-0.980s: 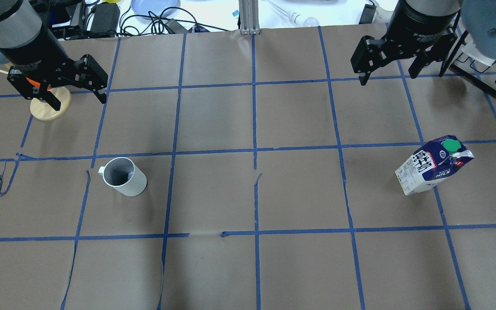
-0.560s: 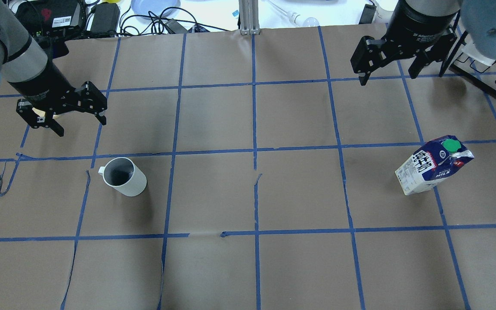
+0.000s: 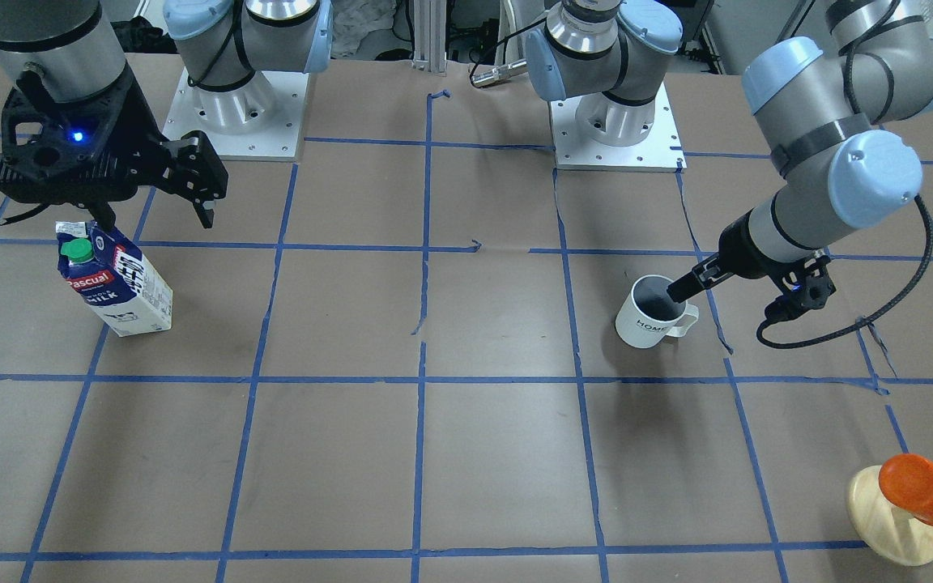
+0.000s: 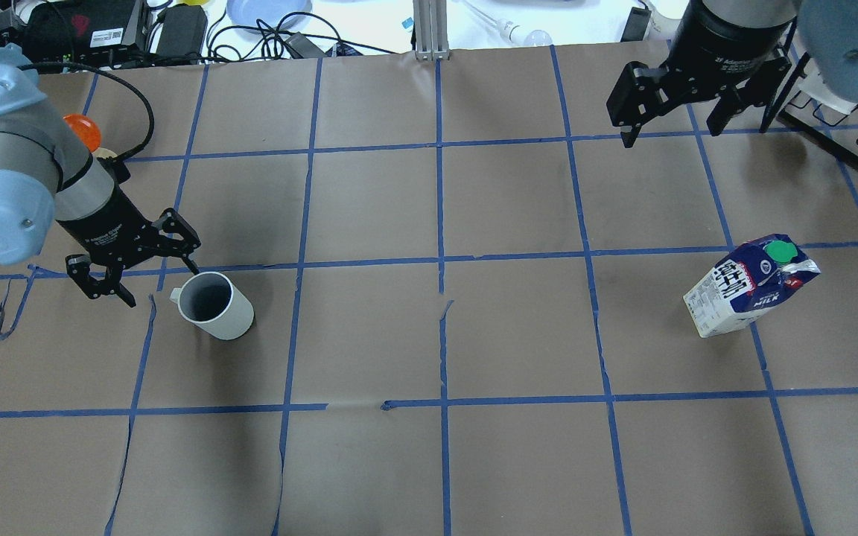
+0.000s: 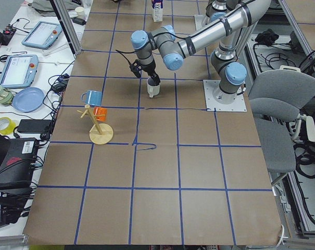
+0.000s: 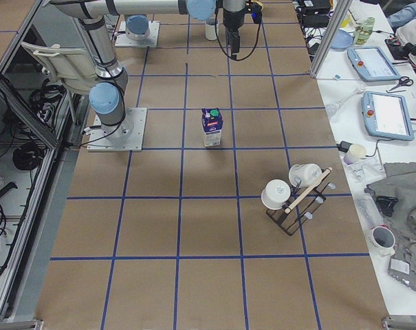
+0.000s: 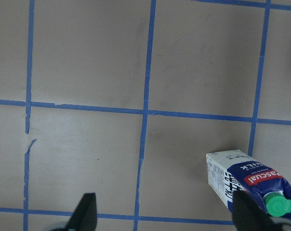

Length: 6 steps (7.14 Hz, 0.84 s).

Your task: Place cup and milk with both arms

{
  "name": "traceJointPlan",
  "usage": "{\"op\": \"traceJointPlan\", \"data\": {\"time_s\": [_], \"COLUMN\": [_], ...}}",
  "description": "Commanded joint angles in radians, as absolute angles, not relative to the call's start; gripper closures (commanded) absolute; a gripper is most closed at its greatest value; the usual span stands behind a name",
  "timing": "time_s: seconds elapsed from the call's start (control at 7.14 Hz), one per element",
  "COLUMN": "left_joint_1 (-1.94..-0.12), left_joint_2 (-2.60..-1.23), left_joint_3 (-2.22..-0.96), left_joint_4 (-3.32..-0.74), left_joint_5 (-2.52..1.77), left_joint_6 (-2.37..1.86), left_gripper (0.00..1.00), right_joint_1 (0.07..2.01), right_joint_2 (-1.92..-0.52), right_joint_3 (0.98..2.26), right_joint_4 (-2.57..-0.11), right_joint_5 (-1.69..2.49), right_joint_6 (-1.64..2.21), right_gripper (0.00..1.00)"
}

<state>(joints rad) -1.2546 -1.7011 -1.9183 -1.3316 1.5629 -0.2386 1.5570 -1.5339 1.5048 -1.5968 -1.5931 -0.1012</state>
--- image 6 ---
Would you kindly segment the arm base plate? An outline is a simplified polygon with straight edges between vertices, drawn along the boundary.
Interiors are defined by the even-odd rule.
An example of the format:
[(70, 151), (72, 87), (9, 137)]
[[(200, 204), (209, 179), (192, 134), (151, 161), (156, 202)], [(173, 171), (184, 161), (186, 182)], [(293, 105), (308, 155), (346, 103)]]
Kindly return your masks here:
[(95, 115), (94, 125), (98, 125), (100, 128), (91, 130), (89, 141), (85, 145), (87, 149), (91, 152), (141, 151), (147, 108), (129, 107), (125, 109), (125, 113), (124, 121), (109, 137), (105, 137), (105, 135), (109, 135), (116, 126), (101, 126), (99, 117)]
[(157, 47), (159, 29), (159, 21), (149, 21), (149, 28), (144, 34), (135, 34), (126, 27), (126, 21), (122, 21), (116, 33), (114, 45), (119, 48)]

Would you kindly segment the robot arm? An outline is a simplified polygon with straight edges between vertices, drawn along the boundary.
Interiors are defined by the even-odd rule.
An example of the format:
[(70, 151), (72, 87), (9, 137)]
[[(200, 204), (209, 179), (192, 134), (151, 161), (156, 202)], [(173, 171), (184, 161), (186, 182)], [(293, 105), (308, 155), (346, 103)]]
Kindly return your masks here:
[[(244, 24), (245, 15), (252, 17), (253, 23), (261, 27), (263, 18), (263, 5), (258, 1), (178, 1), (180, 14), (188, 14), (199, 21), (214, 19), (218, 23), (218, 11), (223, 10), (223, 26), (226, 33), (226, 45), (230, 52), (222, 52), (233, 61), (239, 61), (241, 39), (239, 28)], [(129, 39), (141, 41), (150, 34), (151, 22), (144, 14), (132, 14), (125, 17), (125, 34)]]
[(87, 145), (94, 151), (142, 149), (145, 108), (127, 108), (124, 94), (128, 73), (118, 62), (109, 37), (105, 15), (187, 14), (185, 1), (51, 1), (56, 9), (74, 19), (87, 51), (95, 63), (98, 83), (89, 92), (89, 103), (101, 124), (102, 137)]

